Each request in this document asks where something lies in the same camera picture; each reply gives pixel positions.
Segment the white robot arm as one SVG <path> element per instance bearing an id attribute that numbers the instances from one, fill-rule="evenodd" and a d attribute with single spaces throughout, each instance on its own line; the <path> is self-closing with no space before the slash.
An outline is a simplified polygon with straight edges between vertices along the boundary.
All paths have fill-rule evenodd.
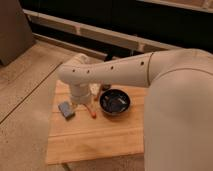
<path id="1" fill-rule="evenodd" d="M 91 83 L 146 87 L 145 171 L 213 171 L 213 54 L 176 49 L 90 64 L 80 53 L 59 79 L 77 104 Z"/>

